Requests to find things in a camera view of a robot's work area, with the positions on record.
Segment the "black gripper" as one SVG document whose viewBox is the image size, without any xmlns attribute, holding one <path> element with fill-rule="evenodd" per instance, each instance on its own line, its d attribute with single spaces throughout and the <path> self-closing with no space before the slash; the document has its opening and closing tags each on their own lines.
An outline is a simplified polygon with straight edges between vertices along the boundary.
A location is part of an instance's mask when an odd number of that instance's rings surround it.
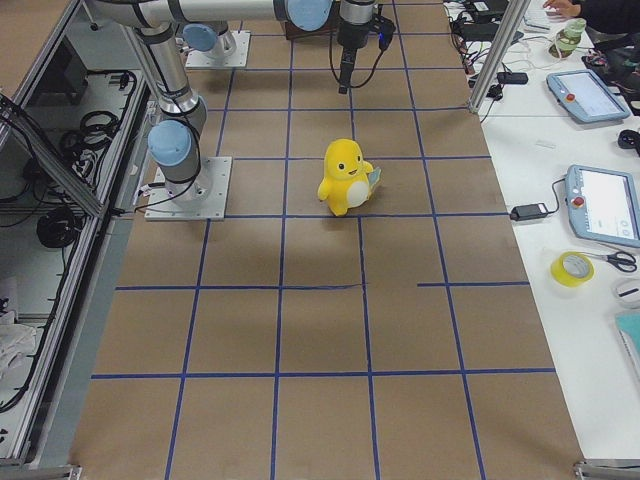
<svg viewBox="0 0 640 480">
<path fill-rule="evenodd" d="M 366 45 L 374 15 L 374 0 L 342 0 L 339 8 L 338 43 L 347 49 Z"/>
</svg>

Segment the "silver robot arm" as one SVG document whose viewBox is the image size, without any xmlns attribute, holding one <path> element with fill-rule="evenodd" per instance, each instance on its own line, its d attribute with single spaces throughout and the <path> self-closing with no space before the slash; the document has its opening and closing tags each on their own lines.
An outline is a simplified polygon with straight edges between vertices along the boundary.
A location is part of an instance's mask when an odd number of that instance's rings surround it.
<svg viewBox="0 0 640 480">
<path fill-rule="evenodd" d="M 290 21 L 304 31 L 319 30 L 328 20 L 332 1 L 169 1 L 175 19 L 186 21 L 258 20 Z M 338 43 L 358 50 L 367 43 L 374 19 L 374 1 L 339 2 Z"/>
<path fill-rule="evenodd" d="M 175 41 L 173 23 L 186 22 L 178 1 L 168 1 L 156 20 L 143 13 L 159 1 L 99 1 L 99 8 L 125 27 L 157 97 L 160 121 L 148 134 L 148 152 L 162 174 L 169 198 L 202 199 L 208 180 L 202 172 L 200 133 L 206 121 L 202 98 L 191 88 Z"/>
</svg>

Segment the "person hand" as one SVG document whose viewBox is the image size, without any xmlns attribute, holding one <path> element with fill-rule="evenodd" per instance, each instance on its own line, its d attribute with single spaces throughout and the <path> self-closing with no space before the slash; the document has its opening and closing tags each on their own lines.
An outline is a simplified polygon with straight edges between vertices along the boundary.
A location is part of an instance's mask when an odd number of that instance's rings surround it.
<svg viewBox="0 0 640 480">
<path fill-rule="evenodd" d="M 581 13 L 581 5 L 571 0 L 546 0 L 543 7 L 566 18 L 576 18 Z"/>
</svg>

